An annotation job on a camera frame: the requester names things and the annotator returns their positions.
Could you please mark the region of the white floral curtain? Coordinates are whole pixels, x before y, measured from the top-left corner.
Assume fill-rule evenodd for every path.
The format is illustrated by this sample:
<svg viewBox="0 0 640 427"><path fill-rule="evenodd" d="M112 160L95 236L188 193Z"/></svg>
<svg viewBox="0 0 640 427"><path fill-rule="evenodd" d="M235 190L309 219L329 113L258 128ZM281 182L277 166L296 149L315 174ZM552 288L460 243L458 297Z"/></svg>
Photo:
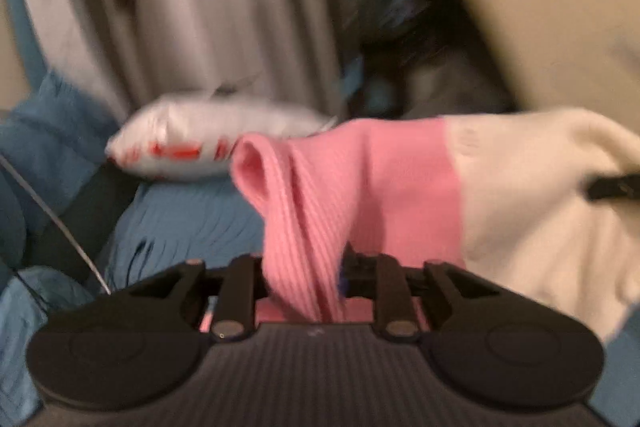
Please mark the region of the white floral curtain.
<svg viewBox="0 0 640 427"><path fill-rule="evenodd" d="M56 72L118 116L196 90L344 110L328 0L3 2L29 87Z"/></svg>

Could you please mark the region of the white red patterned pillow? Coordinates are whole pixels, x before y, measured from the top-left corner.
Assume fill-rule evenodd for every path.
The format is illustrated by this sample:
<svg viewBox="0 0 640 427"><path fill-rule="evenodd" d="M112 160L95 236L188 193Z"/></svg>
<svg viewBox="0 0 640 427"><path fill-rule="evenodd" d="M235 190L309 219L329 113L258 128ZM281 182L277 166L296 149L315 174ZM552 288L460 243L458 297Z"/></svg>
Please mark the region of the white red patterned pillow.
<svg viewBox="0 0 640 427"><path fill-rule="evenodd" d="M196 180L226 173L247 133L305 138L336 123L304 106L254 96L173 94L134 113L108 139L105 155L141 178Z"/></svg>

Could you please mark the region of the blue quilted bedspread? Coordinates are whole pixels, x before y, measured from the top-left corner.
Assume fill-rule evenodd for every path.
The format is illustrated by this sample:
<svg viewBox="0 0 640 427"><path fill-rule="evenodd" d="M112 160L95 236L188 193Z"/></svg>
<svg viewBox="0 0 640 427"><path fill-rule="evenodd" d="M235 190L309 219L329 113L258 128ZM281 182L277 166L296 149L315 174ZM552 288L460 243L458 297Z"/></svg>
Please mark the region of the blue quilted bedspread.
<svg viewBox="0 0 640 427"><path fill-rule="evenodd" d="M188 259L209 268L262 249L264 225L226 176L194 184L143 183L116 223L83 215L75 235L113 291ZM40 408L29 376L28 340L49 313L90 303L94 277L33 263L1 275L1 422L19 426Z"/></svg>

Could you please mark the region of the pink and white sweater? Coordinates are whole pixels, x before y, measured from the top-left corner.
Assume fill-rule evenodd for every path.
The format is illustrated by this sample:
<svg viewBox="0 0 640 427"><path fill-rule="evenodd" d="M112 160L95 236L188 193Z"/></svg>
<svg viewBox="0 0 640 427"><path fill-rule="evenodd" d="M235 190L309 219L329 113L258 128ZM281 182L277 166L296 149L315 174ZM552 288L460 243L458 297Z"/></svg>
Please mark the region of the pink and white sweater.
<svg viewBox="0 0 640 427"><path fill-rule="evenodd" d="M637 135L578 108L249 134L231 174L265 225L258 319L362 319L341 283L353 249L459 265L611 338L639 302L639 207L582 189L638 167Z"/></svg>

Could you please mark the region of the blue pillow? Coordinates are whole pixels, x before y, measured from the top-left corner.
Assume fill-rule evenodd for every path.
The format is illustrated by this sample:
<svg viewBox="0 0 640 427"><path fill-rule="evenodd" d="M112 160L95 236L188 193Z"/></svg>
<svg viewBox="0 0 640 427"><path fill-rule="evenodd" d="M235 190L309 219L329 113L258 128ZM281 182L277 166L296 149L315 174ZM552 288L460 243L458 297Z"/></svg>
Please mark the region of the blue pillow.
<svg viewBox="0 0 640 427"><path fill-rule="evenodd" d="M61 216L104 164L106 142L118 129L104 104L50 72L2 121L1 156ZM47 213L2 169L1 262L24 263L29 239L48 223Z"/></svg>

